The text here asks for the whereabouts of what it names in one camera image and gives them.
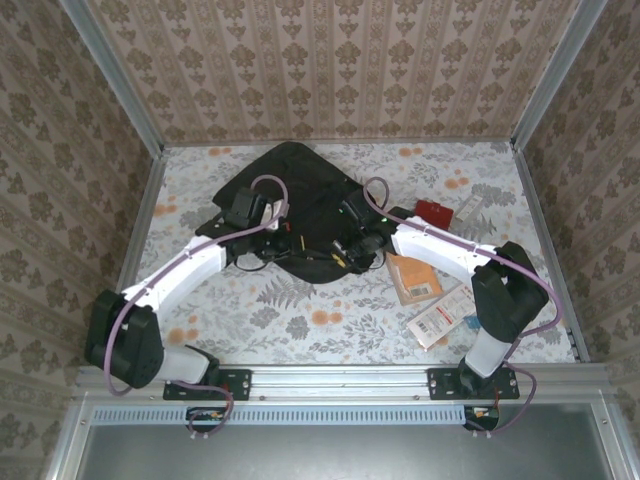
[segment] floral tablecloth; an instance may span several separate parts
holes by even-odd
[[[539,274],[545,262],[507,143],[309,144],[354,179],[381,176],[389,205],[413,208],[431,199],[455,209],[471,194],[484,198],[465,238],[529,252]],[[268,146],[165,150],[167,168],[146,239],[139,279],[175,255],[218,208],[213,194]],[[255,267],[255,258],[240,266]],[[458,282],[439,274],[445,290]],[[163,319],[167,344],[206,349],[227,364],[457,363],[475,338],[466,324],[424,351],[406,328],[429,302],[401,306],[387,268],[326,285],[304,283],[276,265],[256,273],[234,266],[211,277]],[[545,307],[535,324],[553,318]],[[564,327],[528,337],[515,362],[573,362]]]

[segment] patterned wall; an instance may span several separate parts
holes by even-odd
[[[595,361],[640,445],[640,2],[610,1],[525,151]]]
[[[149,162],[57,2],[0,1],[0,478],[55,446]]]
[[[171,144],[510,136],[578,0],[90,0]]]

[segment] red box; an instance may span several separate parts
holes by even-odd
[[[453,218],[453,210],[443,207],[439,203],[418,200],[416,203],[416,215],[434,227],[449,230],[449,225],[451,225],[451,219]]]

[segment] black mounting bracket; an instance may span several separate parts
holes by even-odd
[[[251,370],[225,369],[218,370],[216,386],[224,388],[233,395],[235,401],[249,400],[251,394]],[[224,400],[222,393],[207,390],[182,388],[175,383],[167,382],[162,394],[164,400],[209,401]]]
[[[495,400],[497,396],[501,400],[520,398],[516,374],[507,367],[496,370],[475,395],[470,395],[462,385],[458,368],[428,369],[427,385],[431,400]]]

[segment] metal frame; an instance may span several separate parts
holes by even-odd
[[[160,193],[160,188],[162,187],[166,167],[167,161],[163,157],[153,159],[151,163],[147,186],[144,189],[136,223],[133,225],[127,253],[124,257],[122,269],[120,270],[120,276],[118,277],[118,284],[116,285],[117,292],[135,283],[142,253],[144,252],[147,233],[149,232],[149,226],[153,218],[153,210],[156,207],[156,201]]]
[[[607,0],[582,0],[511,135],[524,148],[600,17]]]
[[[582,362],[589,362],[590,359],[589,352],[587,351],[587,344],[584,341],[584,337],[580,329],[580,323],[578,322],[578,317],[573,308],[573,303],[569,296],[569,290],[567,289],[567,283],[564,279],[564,275],[562,275],[560,262],[558,261],[558,256],[553,248],[551,234],[547,228],[547,223],[544,219],[544,214],[542,213],[542,207],[540,206],[540,200],[536,194],[533,179],[531,178],[531,173],[529,172],[529,167],[527,166],[522,149],[515,149],[513,157],[516,162],[525,197],[527,198],[527,203],[529,204],[529,210],[531,212],[531,217],[533,218],[533,226],[535,227],[538,239],[540,240],[542,254],[547,261],[547,271],[551,278],[551,284],[564,306],[564,318],[571,329],[578,357]]]
[[[253,371],[251,396],[243,406],[296,411],[300,407],[382,407],[428,409],[434,406],[473,405],[482,401],[432,401],[426,370],[442,365],[410,366],[242,366]],[[538,380],[534,404],[589,404],[598,424],[609,466],[615,479],[638,477],[637,457],[619,409],[613,403],[604,365],[522,365]],[[103,385],[103,372],[83,367],[76,393],[63,425],[47,479],[75,479],[87,444],[94,411],[103,407],[136,407],[141,411],[160,406],[184,406],[185,402],[162,400],[162,383],[134,390],[125,397],[112,397]],[[505,404],[524,403],[531,391],[530,380],[518,375],[521,398]],[[198,406],[220,406],[222,402],[197,402]]]
[[[93,18],[86,1],[61,0],[60,2],[80,33],[82,41],[91,52],[91,56],[100,67],[109,86],[116,94],[131,123],[138,131],[144,145],[155,160],[162,154],[162,134],[154,125],[138,94],[129,81],[125,70],[113,53],[109,42]]]

